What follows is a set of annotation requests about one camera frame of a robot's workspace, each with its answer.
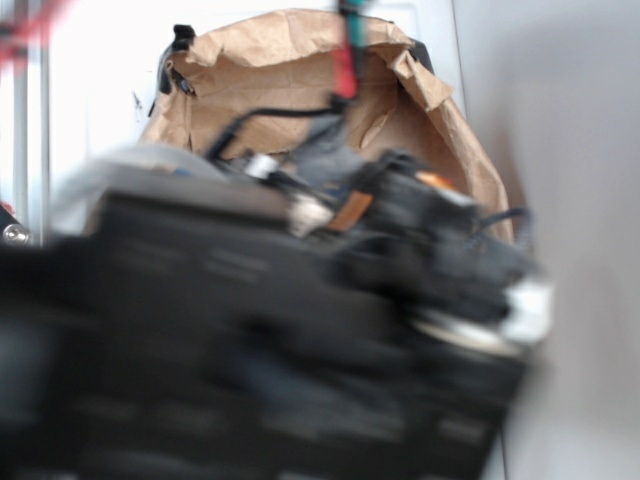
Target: white plastic part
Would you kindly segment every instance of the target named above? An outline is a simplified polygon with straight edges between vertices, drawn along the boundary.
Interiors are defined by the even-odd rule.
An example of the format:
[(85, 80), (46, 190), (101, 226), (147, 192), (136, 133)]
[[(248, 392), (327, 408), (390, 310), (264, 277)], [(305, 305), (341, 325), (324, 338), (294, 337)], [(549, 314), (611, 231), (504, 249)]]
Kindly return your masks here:
[(478, 202), (474, 198), (470, 197), (469, 195), (465, 195), (464, 193), (456, 192), (455, 190), (436, 188), (436, 191), (441, 197), (460, 207), (470, 207), (472, 205), (478, 204)]
[(265, 155), (264, 153), (256, 153), (251, 157), (251, 160), (249, 160), (249, 164), (244, 169), (244, 173), (250, 177), (264, 180), (271, 172), (276, 171), (278, 166), (279, 163), (275, 158)]
[(500, 334), (514, 342), (529, 345), (543, 340), (551, 328), (553, 286), (535, 277), (525, 278), (506, 290), (509, 315)]
[(444, 312), (427, 310), (424, 313), (428, 320), (414, 319), (412, 325), (443, 342), (500, 357), (518, 357), (524, 351), (522, 345), (510, 342), (491, 328)]
[(121, 167), (189, 175), (214, 182), (228, 179), (204, 158), (169, 145), (133, 145), (99, 155), (72, 172), (53, 191), (51, 227), (57, 234), (79, 235), (104, 192), (115, 185)]
[(332, 219), (333, 211), (320, 200), (311, 195), (298, 194), (289, 210), (289, 232), (298, 238), (304, 238)]

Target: black cable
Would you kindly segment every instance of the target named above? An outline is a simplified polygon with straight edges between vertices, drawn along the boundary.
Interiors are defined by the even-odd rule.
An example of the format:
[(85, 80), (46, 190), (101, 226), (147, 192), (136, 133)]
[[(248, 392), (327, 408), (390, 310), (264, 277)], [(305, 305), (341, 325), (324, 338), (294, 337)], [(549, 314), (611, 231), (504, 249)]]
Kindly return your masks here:
[(500, 446), (502, 447), (502, 468), (504, 469), (504, 478), (509, 480), (509, 469), (507, 468), (507, 449), (506, 442), (504, 441), (505, 429), (500, 428)]
[(504, 212), (499, 212), (490, 215), (480, 220), (478, 230), (471, 235), (466, 242), (467, 248), (474, 248), (480, 244), (484, 236), (484, 232), (487, 228), (495, 225), (496, 223), (503, 222), (512, 218), (522, 217), (522, 223), (518, 230), (514, 243), (520, 248), (528, 248), (531, 246), (531, 236), (533, 230), (533, 215), (528, 208), (514, 207)]
[(372, 187), (375, 188), (377, 180), (388, 169), (409, 168), (408, 174), (413, 176), (417, 169), (416, 161), (403, 152), (390, 150), (383, 154), (377, 162), (367, 162), (358, 171), (351, 181), (351, 189), (358, 190), (363, 193), (372, 193)]
[(238, 136), (240, 128), (251, 117), (256, 115), (263, 115), (269, 117), (285, 117), (285, 118), (305, 118), (305, 117), (319, 117), (320, 115), (328, 115), (331, 113), (338, 113), (337, 109), (332, 106), (330, 108), (321, 108), (316, 110), (283, 110), (279, 108), (256, 108), (244, 115), (236, 118), (233, 122), (225, 127), (222, 133), (218, 136), (216, 141), (211, 145), (211, 148), (204, 154), (204, 158), (210, 162), (220, 160), (222, 152), (231, 144), (233, 140)]

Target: gray wall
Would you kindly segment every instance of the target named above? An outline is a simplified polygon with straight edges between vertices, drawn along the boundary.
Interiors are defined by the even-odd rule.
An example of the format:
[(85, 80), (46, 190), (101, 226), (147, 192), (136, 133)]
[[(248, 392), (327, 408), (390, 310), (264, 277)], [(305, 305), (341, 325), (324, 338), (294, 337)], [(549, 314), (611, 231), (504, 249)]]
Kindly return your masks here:
[(454, 0), (467, 115), (538, 216), (555, 330), (509, 480), (640, 478), (640, 2)]

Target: metal pole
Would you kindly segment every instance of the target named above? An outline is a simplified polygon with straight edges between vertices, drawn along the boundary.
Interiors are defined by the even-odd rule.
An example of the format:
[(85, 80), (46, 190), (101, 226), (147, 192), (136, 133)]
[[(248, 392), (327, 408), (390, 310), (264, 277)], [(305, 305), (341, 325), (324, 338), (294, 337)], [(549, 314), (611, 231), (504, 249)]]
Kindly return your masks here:
[[(48, 38), (49, 25), (42, 27), (42, 38)], [(50, 138), (50, 57), (49, 49), (40, 49), (40, 132), (42, 137), (40, 152), (41, 204), (40, 204), (40, 244), (46, 238), (51, 226), (51, 138)]]
[[(29, 3), (15, 2), (15, 15), (29, 13)], [(16, 69), (13, 77), (13, 191), (16, 216), (29, 225), (29, 162), (28, 162), (28, 77), (27, 69)]]

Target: brown paper bag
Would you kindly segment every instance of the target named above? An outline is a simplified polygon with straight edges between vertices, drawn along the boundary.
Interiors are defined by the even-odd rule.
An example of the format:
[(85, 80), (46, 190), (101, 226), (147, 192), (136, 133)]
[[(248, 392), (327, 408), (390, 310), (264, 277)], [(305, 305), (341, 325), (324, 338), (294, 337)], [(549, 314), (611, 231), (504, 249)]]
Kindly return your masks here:
[[(159, 93), (142, 141), (204, 152), (221, 129), (256, 107), (322, 108), (333, 88), (331, 52), (342, 42), (332, 12), (281, 10), (195, 37), (188, 51), (164, 65), (190, 84)], [(452, 180), (489, 212), (508, 208), (491, 160), (451, 99), (452, 88), (409, 53), (413, 45), (394, 24), (368, 19), (367, 68), (359, 103), (347, 113), (348, 142), (368, 159), (403, 148)], [(251, 119), (230, 158), (247, 149), (278, 154), (305, 137), (310, 120)], [(511, 238), (511, 225), (496, 232)]]

